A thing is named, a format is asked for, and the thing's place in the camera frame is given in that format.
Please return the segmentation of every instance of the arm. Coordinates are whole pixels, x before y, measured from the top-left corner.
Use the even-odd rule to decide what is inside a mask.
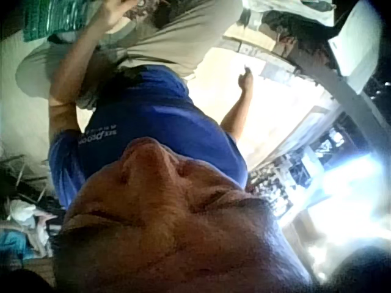
[[[240,139],[246,124],[252,99],[253,83],[252,73],[249,68],[246,68],[246,73],[239,77],[239,86],[242,89],[239,101],[232,107],[220,124],[221,128],[233,136],[236,141]]]
[[[80,39],[61,63],[50,88],[49,140],[63,130],[80,131],[76,116],[76,99],[86,75],[88,63],[99,39],[132,9],[137,0],[105,0],[99,11],[84,29]]]

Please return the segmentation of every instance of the person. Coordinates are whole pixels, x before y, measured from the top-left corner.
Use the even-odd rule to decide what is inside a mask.
[[[106,0],[55,75],[49,163],[68,209],[55,245],[60,291],[269,292],[312,283],[267,205],[243,191],[236,141],[252,73],[239,77],[242,95],[221,125],[193,105],[182,80],[239,19],[242,3],[181,3],[102,81],[84,133],[76,102],[89,62],[97,65],[95,47],[137,1]],[[22,68],[42,59],[33,54]]]

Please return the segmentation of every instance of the beige pants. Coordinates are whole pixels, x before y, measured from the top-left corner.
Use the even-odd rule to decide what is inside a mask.
[[[242,0],[181,0],[170,23],[129,48],[95,50],[83,82],[78,106],[91,109],[96,84],[118,67],[165,65],[182,78],[191,75],[205,54],[239,19]],[[33,50],[20,64],[16,82],[32,97],[49,97],[53,74],[70,49],[50,42]]]

